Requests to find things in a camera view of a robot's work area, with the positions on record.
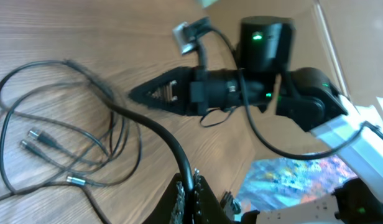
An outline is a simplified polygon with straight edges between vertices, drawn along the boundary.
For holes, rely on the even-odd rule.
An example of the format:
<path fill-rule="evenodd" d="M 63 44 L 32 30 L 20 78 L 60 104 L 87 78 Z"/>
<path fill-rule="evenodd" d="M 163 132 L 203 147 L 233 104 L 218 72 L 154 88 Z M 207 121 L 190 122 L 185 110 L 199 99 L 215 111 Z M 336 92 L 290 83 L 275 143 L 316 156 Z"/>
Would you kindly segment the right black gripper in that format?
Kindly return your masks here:
<path fill-rule="evenodd" d="M 246 77 L 243 69 L 208 70 L 198 80 L 196 67 L 173 68 L 134 87 L 129 98 L 136 103 L 181 116 L 203 116 L 210 108 L 243 106 L 239 77 L 243 77 L 250 105 L 265 102 L 264 84 Z"/>

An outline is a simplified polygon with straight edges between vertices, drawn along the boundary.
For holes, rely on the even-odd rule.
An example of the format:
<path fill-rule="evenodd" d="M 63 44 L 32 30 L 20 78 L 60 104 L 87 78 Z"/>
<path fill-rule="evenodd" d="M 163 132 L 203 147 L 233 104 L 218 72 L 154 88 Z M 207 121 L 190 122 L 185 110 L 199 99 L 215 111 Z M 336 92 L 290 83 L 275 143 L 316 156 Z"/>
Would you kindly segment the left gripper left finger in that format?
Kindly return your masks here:
<path fill-rule="evenodd" d="M 143 224 L 182 224 L 185 215 L 185 191 L 180 174 L 175 174 L 152 213 Z"/>

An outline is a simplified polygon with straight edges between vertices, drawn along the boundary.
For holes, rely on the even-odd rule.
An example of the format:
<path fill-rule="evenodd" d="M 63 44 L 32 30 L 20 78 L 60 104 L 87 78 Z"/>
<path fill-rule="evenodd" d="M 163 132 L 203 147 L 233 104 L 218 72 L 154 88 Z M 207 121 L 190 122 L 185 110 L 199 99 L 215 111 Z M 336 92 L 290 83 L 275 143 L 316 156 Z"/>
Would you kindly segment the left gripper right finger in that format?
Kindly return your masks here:
<path fill-rule="evenodd" d="M 232 224 L 233 196 L 225 192 L 221 200 L 216 198 L 206 179 L 195 169 L 194 181 L 194 212 L 196 224 Z"/>

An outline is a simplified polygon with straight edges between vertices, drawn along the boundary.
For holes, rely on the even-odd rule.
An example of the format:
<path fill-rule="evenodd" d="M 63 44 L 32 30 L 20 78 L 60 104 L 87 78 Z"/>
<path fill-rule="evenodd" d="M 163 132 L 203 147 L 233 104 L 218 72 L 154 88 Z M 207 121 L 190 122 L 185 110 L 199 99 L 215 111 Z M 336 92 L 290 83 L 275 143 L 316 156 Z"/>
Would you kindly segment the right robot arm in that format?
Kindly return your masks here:
<path fill-rule="evenodd" d="M 276 114 L 292 119 L 304 131 L 346 114 L 339 92 L 316 68 L 288 70 L 293 22 L 286 17 L 252 16 L 241 21 L 241 41 L 230 52 L 235 70 L 206 68 L 201 38 L 215 30 L 204 17 L 174 28 L 183 54 L 196 52 L 196 67 L 177 67 L 130 92 L 130 98 L 151 108 L 183 116 L 204 117 L 215 110 L 232 112 L 240 106 L 267 109 L 280 75 Z M 383 223 L 383 203 L 365 180 L 356 177 L 323 197 L 274 212 L 258 212 L 259 223 Z"/>

